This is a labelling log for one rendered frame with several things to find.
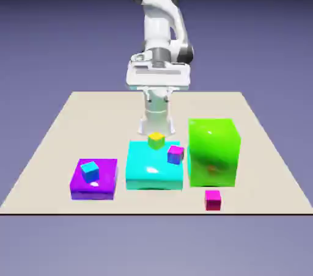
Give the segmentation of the small light blue cube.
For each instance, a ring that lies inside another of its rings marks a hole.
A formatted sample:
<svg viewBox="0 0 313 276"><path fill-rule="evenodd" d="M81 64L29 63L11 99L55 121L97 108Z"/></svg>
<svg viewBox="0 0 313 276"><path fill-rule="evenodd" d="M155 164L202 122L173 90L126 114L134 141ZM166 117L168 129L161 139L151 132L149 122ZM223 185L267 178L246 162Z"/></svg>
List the small light blue cube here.
<svg viewBox="0 0 313 276"><path fill-rule="evenodd" d="M92 183L99 180L99 167L94 161L81 164L80 169L86 183Z"/></svg>

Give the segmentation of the small purple cube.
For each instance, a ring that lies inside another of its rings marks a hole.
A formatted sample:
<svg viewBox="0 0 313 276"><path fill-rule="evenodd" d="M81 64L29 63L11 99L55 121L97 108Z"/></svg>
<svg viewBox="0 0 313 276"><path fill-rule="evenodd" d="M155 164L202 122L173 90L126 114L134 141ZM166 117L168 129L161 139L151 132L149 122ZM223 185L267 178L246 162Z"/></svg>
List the small purple cube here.
<svg viewBox="0 0 313 276"><path fill-rule="evenodd" d="M168 149L167 161L168 163L179 165L184 158L184 148L178 145L171 145Z"/></svg>

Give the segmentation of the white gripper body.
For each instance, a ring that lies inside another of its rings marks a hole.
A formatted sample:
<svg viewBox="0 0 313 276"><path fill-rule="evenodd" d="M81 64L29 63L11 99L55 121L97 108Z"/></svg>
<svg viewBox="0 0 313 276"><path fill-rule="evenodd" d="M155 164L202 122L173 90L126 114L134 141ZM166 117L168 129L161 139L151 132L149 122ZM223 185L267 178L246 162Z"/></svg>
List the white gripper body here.
<svg viewBox="0 0 313 276"><path fill-rule="evenodd" d="M142 90L144 87L185 90L191 82L190 73L188 64L166 62L163 68L153 68L151 61L129 62L126 83L131 90Z"/></svg>

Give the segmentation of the small magenta cube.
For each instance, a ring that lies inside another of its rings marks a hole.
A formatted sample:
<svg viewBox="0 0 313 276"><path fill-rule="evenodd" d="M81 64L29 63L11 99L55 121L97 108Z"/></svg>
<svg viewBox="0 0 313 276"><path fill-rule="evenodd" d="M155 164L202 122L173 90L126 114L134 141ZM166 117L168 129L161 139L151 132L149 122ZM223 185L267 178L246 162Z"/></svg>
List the small magenta cube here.
<svg viewBox="0 0 313 276"><path fill-rule="evenodd" d="M207 211L219 211L221 202L222 198L219 190L205 191L205 209Z"/></svg>

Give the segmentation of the large green box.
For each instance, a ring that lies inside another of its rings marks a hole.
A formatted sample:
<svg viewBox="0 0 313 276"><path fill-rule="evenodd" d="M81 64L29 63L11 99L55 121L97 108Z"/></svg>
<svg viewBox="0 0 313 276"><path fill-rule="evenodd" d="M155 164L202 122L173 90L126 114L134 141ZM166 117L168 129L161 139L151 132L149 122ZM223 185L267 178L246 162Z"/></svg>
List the large green box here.
<svg viewBox="0 0 313 276"><path fill-rule="evenodd" d="M231 118L188 120L191 187L234 187L241 137Z"/></svg>

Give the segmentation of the small yellow cube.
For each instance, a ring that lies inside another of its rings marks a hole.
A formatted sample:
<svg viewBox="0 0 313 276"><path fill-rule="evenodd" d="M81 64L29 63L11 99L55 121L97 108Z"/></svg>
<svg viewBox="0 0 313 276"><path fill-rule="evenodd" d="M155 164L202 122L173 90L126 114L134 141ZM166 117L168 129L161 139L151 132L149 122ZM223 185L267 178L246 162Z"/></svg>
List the small yellow cube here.
<svg viewBox="0 0 313 276"><path fill-rule="evenodd" d="M164 147L165 136L162 133L154 132L148 135L148 145L153 150L159 150Z"/></svg>

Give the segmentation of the large purple box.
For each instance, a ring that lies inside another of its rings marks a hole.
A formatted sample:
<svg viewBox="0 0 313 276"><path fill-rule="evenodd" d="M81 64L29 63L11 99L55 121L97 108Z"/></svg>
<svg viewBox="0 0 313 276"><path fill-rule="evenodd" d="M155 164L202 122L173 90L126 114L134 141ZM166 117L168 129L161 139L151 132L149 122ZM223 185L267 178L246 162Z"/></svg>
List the large purple box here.
<svg viewBox="0 0 313 276"><path fill-rule="evenodd" d="M81 174L80 165L94 161L99 167L99 180L86 183ZM70 181L72 200L112 200L117 183L117 159L96 158L79 159Z"/></svg>

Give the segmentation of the large cyan box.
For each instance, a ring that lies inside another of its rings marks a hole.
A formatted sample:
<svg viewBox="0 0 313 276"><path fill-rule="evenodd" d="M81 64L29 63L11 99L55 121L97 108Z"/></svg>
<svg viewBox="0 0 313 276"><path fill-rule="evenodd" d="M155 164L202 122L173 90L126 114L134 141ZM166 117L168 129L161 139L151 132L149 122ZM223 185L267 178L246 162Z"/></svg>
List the large cyan box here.
<svg viewBox="0 0 313 276"><path fill-rule="evenodd" d="M166 141L163 148L152 149L146 141L132 140L128 147L125 168L128 190L181 190L183 189L183 164L168 162L171 146L179 141Z"/></svg>

